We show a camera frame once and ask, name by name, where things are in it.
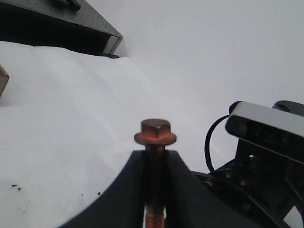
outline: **bolt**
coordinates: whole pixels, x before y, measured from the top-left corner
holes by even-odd
[[[211,183],[211,181],[207,180],[207,181],[204,181],[205,184],[208,184],[210,187],[213,187],[213,184]]]
[[[244,206],[243,206],[243,209],[246,210],[246,211],[250,210],[250,208],[251,208],[251,206],[250,206],[249,203],[245,203]]]
[[[146,228],[164,228],[165,146],[175,143],[176,135],[168,121],[148,119],[134,140],[145,146],[147,154]]]
[[[229,172],[229,171],[227,171],[227,172],[226,172],[226,177],[227,177],[227,178],[231,178],[231,177],[232,177],[232,173]]]
[[[244,179],[241,179],[240,184],[241,184],[243,187],[245,187],[245,186],[247,186],[247,181],[244,180]]]

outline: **white paper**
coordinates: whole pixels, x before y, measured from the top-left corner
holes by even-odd
[[[130,59],[0,42],[0,63],[10,75],[0,98],[0,227],[52,228],[89,206],[142,148],[133,135],[143,119],[170,120],[170,148],[207,171],[205,136]]]

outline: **cardboard box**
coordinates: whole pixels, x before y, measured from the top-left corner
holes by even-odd
[[[3,67],[0,65],[0,96],[2,96],[2,93],[9,81],[9,75],[6,73],[6,71],[3,69]]]

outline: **copper bolt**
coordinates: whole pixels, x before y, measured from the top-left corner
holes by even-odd
[[[176,135],[171,133],[171,125],[162,119],[142,121],[142,131],[134,140],[146,147],[147,153],[147,194],[146,228],[164,228],[164,168],[165,146],[176,142]]]

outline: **white surface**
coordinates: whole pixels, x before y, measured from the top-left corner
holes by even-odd
[[[10,75],[0,98],[1,228],[52,228],[82,211],[141,148],[133,135],[145,118],[169,119],[172,148],[204,169],[203,135],[128,58],[0,42],[0,63]]]
[[[130,57],[203,135],[237,100],[304,103],[302,0],[88,1],[123,34],[117,54]],[[211,152],[228,161],[237,140],[219,128]],[[193,169],[200,163],[186,161]]]

